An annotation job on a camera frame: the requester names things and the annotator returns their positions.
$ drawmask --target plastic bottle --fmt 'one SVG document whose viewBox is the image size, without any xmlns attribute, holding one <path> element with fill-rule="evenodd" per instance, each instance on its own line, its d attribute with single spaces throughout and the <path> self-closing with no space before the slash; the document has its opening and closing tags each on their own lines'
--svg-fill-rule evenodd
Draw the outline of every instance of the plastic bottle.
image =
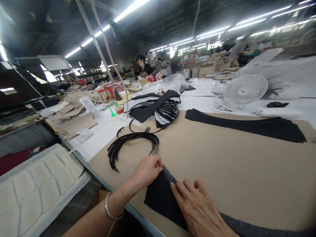
<svg viewBox="0 0 316 237">
<path fill-rule="evenodd" d="M 113 111 L 112 111 L 112 109 L 110 108 L 110 110 L 111 110 L 111 117 L 112 117 L 112 119 L 111 119 L 111 121 L 112 121 L 112 124 L 114 125 L 114 126 L 118 126 L 120 123 L 121 123 L 121 120 L 119 119 L 119 117 L 118 117 L 118 115 L 117 114 L 115 114 L 115 113 L 113 113 Z"/>
<path fill-rule="evenodd" d="M 114 102 L 115 110 L 116 110 L 117 114 L 123 113 L 124 109 L 122 108 L 122 106 L 118 105 L 114 100 L 113 100 L 113 102 Z"/>
</svg>

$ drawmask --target plastic bag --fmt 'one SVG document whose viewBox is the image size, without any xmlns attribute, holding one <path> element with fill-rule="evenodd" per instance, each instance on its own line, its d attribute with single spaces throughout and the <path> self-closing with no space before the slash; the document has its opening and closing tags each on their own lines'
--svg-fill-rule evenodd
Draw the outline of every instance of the plastic bag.
<svg viewBox="0 0 316 237">
<path fill-rule="evenodd" d="M 143 86 L 143 94 L 155 93 L 157 94 L 159 90 L 173 90 L 180 93 L 180 89 L 189 87 L 184 76 L 181 73 L 173 74 L 168 77 L 163 78 L 160 81 L 149 82 Z"/>
<path fill-rule="evenodd" d="M 234 78 L 256 74 L 267 79 L 269 87 L 263 99 L 297 99 L 315 97 L 316 91 L 316 56 L 294 60 L 271 60 L 283 51 L 271 49 L 250 61 L 236 72 Z"/>
</svg>

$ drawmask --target black cord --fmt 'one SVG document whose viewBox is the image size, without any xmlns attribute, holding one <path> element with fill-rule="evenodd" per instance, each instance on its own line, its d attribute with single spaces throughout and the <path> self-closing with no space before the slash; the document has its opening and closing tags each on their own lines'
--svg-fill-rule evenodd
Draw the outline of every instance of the black cord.
<svg viewBox="0 0 316 237">
<path fill-rule="evenodd" d="M 150 127 L 147 127 L 144 132 L 134 132 L 131 128 L 133 121 L 134 121 L 134 119 L 132 119 L 132 121 L 129 123 L 129 129 L 133 133 L 126 134 L 126 135 L 119 137 L 119 133 L 123 130 L 123 128 L 121 128 L 116 134 L 117 140 L 115 140 L 108 148 L 108 152 L 109 152 L 108 156 L 110 158 L 110 166 L 116 172 L 119 172 L 119 170 L 115 166 L 115 160 L 118 160 L 119 151 L 125 142 L 135 140 L 138 138 L 145 138 L 145 139 L 149 140 L 152 144 L 152 149 L 151 149 L 151 152 L 149 153 L 149 155 L 152 154 L 152 152 L 156 149 L 156 147 L 157 147 L 157 151 L 156 151 L 156 153 L 157 153 L 158 149 L 159 149 L 159 139 L 156 135 L 154 135 L 154 133 L 160 132 L 161 130 L 165 129 L 168 126 L 168 124 L 167 124 L 163 128 L 161 128 L 160 130 L 158 130 L 157 132 L 154 132 L 154 133 L 149 132 Z"/>
</svg>

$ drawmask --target fan grille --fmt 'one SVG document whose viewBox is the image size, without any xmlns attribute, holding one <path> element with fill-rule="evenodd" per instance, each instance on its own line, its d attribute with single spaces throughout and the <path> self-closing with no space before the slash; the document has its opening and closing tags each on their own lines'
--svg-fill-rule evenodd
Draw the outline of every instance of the fan grille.
<svg viewBox="0 0 316 237">
<path fill-rule="evenodd" d="M 223 100 L 232 105 L 249 104 L 259 100 L 268 89 L 268 81 L 259 75 L 237 77 L 223 88 Z"/>
</svg>

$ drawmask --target white padded cushion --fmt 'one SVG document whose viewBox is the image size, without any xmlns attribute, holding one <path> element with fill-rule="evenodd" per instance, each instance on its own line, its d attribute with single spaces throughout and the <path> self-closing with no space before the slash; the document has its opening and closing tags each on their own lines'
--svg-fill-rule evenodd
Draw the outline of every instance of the white padded cushion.
<svg viewBox="0 0 316 237">
<path fill-rule="evenodd" d="M 12 181 L 6 182 L 0 186 L 0 215 L 13 207 L 17 202 L 16 195 L 8 196 L 8 193 L 14 193 Z"/>
<path fill-rule="evenodd" d="M 0 236 L 37 237 L 90 177 L 60 144 L 0 177 Z"/>
</svg>

